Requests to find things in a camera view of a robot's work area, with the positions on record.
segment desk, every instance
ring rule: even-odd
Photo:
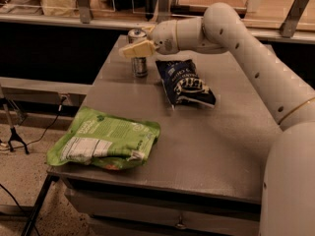
[[[66,164],[48,174],[64,181],[67,198],[93,217],[98,233],[257,235],[265,163],[281,130],[234,58],[180,53],[193,58],[218,101],[214,109],[193,104],[172,110],[155,59],[148,59],[146,78],[134,78],[130,60],[118,55],[126,42],[126,36],[119,37],[84,104],[159,122],[160,137],[148,162],[119,172]]]

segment speckled floor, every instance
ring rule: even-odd
[[[7,142],[11,132],[2,107],[0,109],[0,139]],[[18,123],[15,112],[12,112],[12,118],[14,123]],[[25,143],[38,140],[54,118],[52,115],[28,114],[22,125],[16,126],[16,131]],[[0,147],[0,183],[21,206],[33,206],[35,203],[49,167],[45,163],[46,152],[68,129],[71,120],[71,117],[59,117],[39,142],[28,145],[29,155],[23,148],[9,152]],[[64,191],[62,181],[51,184],[35,224],[39,235],[95,235],[88,227],[87,216],[75,211],[64,197]],[[11,197],[1,188],[0,205],[14,205]],[[25,224],[23,218],[0,216],[0,236],[21,235]]]

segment small tripod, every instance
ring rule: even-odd
[[[10,152],[14,151],[11,142],[12,141],[17,141],[17,142],[21,143],[24,146],[24,148],[26,150],[26,154],[29,154],[28,145],[18,135],[18,133],[17,133],[17,131],[16,131],[14,125],[13,125],[12,118],[11,118],[11,115],[10,115],[10,112],[9,112],[9,108],[8,108],[8,101],[7,101],[7,99],[5,98],[5,96],[3,94],[1,84],[0,84],[0,103],[3,105],[4,111],[5,111],[7,119],[8,119],[8,124],[9,124],[10,130],[11,130],[11,137],[10,137],[10,139],[8,141]]]

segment green chip bag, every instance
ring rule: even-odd
[[[122,170],[144,164],[158,140],[159,124],[133,121],[81,107],[67,133],[48,151],[47,163],[92,164]]]

